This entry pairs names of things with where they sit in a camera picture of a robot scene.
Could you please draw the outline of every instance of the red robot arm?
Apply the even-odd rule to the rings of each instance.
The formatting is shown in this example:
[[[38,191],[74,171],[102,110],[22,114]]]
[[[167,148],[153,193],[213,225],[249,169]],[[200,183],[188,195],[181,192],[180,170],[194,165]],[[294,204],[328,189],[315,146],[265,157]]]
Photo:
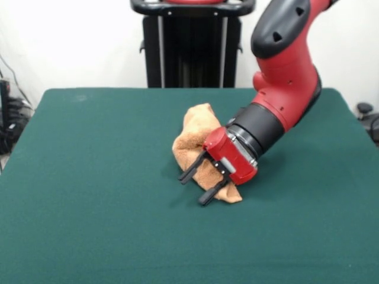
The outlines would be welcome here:
[[[307,35],[313,21],[338,0],[272,0],[259,19],[251,49],[260,71],[253,76],[252,102],[206,139],[199,158],[210,159],[224,179],[202,196],[206,205],[227,183],[240,185],[258,171],[258,159],[304,117],[322,84]],[[179,179],[186,183],[200,162]]]

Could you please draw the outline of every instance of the cloth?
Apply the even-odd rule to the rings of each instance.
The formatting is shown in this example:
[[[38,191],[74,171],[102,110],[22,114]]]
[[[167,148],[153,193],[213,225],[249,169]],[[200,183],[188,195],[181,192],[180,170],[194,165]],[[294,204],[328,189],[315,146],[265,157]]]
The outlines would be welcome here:
[[[0,284],[379,283],[379,151],[341,95],[238,186],[182,186],[191,106],[225,124],[252,89],[47,91],[0,175]]]
[[[183,119],[183,130],[174,140],[172,151],[182,170],[187,170],[201,152],[207,136],[221,126],[209,103],[191,107]],[[223,179],[222,174],[205,159],[193,179],[206,191]],[[234,184],[228,183],[215,195],[216,199],[235,203],[242,200]]]

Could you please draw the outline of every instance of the green table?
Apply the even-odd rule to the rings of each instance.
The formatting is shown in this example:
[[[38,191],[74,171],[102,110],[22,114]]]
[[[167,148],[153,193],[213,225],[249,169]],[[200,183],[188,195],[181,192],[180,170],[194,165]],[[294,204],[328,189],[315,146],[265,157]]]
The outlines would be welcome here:
[[[1,284],[379,283],[379,151],[341,96],[198,206],[171,153],[187,108],[249,89],[49,90],[0,177]]]

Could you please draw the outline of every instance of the black cable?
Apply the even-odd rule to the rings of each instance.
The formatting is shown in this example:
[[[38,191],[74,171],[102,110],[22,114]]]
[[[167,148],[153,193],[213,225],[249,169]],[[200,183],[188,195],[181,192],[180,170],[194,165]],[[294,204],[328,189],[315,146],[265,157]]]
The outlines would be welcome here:
[[[28,97],[25,95],[25,93],[23,92],[23,90],[21,90],[21,88],[20,88],[20,86],[18,84],[17,77],[16,77],[16,74],[15,74],[14,70],[8,65],[8,63],[5,61],[5,59],[2,57],[1,54],[0,54],[0,59],[4,63],[4,65],[12,72],[13,78],[14,78],[14,83],[16,84],[17,89],[20,91],[20,93],[22,94],[22,96],[24,97],[24,99],[28,102],[28,104],[31,105],[31,102],[29,101]]]

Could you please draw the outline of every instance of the crumpled towel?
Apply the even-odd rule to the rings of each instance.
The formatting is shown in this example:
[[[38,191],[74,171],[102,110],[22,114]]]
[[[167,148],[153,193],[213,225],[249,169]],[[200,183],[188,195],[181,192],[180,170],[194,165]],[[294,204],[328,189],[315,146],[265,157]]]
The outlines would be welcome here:
[[[172,145],[175,159],[183,171],[187,170],[201,153],[201,147],[206,137],[220,126],[209,103],[188,109],[184,115],[183,130]],[[205,159],[193,179],[207,191],[221,181],[223,176],[209,160]],[[232,183],[228,183],[222,188],[215,198],[228,203],[242,201],[240,193]]]

